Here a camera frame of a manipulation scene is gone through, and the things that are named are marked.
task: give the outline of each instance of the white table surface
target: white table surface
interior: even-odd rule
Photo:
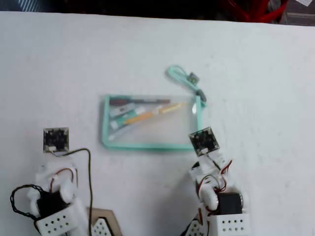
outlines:
[[[204,127],[234,158],[253,235],[315,235],[315,28],[39,13],[0,13],[0,234],[36,235],[9,196],[32,183],[44,127],[68,126],[92,151],[94,207],[125,236],[176,236],[194,217],[193,152],[109,151],[100,142],[106,93],[187,95],[164,75],[194,71],[208,97]],[[87,158],[77,154],[88,205]],[[18,194],[18,207],[29,203]]]

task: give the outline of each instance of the yellow pencil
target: yellow pencil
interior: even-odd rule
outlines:
[[[168,107],[165,107],[165,108],[160,108],[157,111],[146,112],[146,113],[138,115],[138,116],[136,116],[134,118],[127,119],[125,121],[125,124],[133,124],[133,123],[136,123],[136,122],[139,122],[139,121],[142,121],[142,120],[149,119],[149,118],[151,118],[151,117],[153,117],[155,115],[158,115],[158,114],[165,114],[165,113],[174,111],[174,110],[182,107],[183,105],[186,105],[186,103],[185,102],[176,103],[174,105],[171,105],[171,106],[168,106]]]

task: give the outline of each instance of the clear plastic pouch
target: clear plastic pouch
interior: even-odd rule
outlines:
[[[201,129],[199,96],[107,95],[102,141],[109,148],[192,150]]]

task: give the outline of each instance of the cable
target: cable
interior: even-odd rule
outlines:
[[[230,160],[229,163],[221,170],[221,172],[220,172],[221,175],[224,174],[224,172],[225,172],[226,170],[228,170],[228,168],[229,168],[230,165],[232,164],[232,161],[233,161],[233,160]]]
[[[16,207],[15,207],[15,201],[14,201],[14,195],[15,193],[20,190],[20,189],[23,189],[23,188],[33,188],[35,190],[37,190],[40,195],[42,195],[42,193],[44,193],[45,191],[38,185],[35,185],[35,184],[25,184],[25,185],[22,185],[20,187],[17,187],[16,189],[14,189],[11,193],[11,196],[10,196],[10,202],[11,202],[11,206],[12,206],[12,210],[15,212],[15,213],[18,213],[20,215],[23,215],[23,216],[26,216],[28,218],[31,218],[32,220],[36,221],[38,220],[39,218],[37,218],[36,216],[34,216],[33,214],[29,213],[29,212],[23,212],[23,211],[20,211],[18,210]]]
[[[73,173],[73,170],[70,169],[70,168],[63,168],[61,170],[58,170],[55,175],[59,175],[61,172],[63,171],[71,171],[71,182],[73,182],[73,179],[74,179],[74,173]],[[50,189],[49,189],[49,192],[52,192],[53,191],[53,182],[55,181],[54,178],[52,178],[51,182],[50,182]]]
[[[87,151],[89,154],[89,186],[90,186],[90,209],[89,209],[89,236],[92,236],[92,229],[91,229],[91,225],[92,225],[92,206],[93,206],[93,190],[92,190],[92,178],[91,178],[91,152],[90,150],[88,150],[87,148],[80,148],[77,150],[73,150],[73,151],[69,151],[67,153],[61,154],[61,155],[56,155],[56,157],[62,157],[62,156],[69,156],[71,154],[74,154],[76,152],[79,151]]]
[[[197,191],[198,197],[199,197],[199,191],[200,191],[202,182],[205,180],[206,177],[209,177],[209,176],[211,176],[211,177],[217,182],[218,187],[220,187],[219,181],[218,181],[213,175],[206,175],[205,177],[202,178],[202,180],[200,181],[200,183],[197,185],[196,191]]]
[[[212,159],[209,157],[208,154],[206,154],[206,156],[213,162],[213,164],[214,164],[214,165],[218,168],[218,170],[220,171],[220,170],[221,170],[220,166],[219,166],[214,160],[212,160]]]
[[[222,179],[223,179],[223,181],[224,181],[224,186],[223,186],[222,188],[220,188],[220,189],[215,188],[215,192],[216,192],[216,193],[223,192],[223,191],[226,190],[226,185],[227,185],[226,180],[225,180],[225,178],[224,178],[223,176],[222,176]]]
[[[203,91],[200,88],[198,88],[198,86],[196,86],[189,79],[192,75],[195,76],[194,74],[191,73],[190,75],[188,75],[186,71],[183,68],[181,68],[179,65],[171,65],[170,67],[167,68],[166,73],[168,74],[169,77],[188,86],[196,95],[200,96],[201,105],[203,107],[207,106],[206,95],[203,93]]]

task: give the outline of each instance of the red object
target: red object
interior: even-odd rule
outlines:
[[[288,0],[281,0],[281,6],[266,14],[269,0],[251,0],[249,12],[243,10],[234,0],[220,0],[223,7],[230,11],[239,21],[269,23],[279,19],[286,7]]]

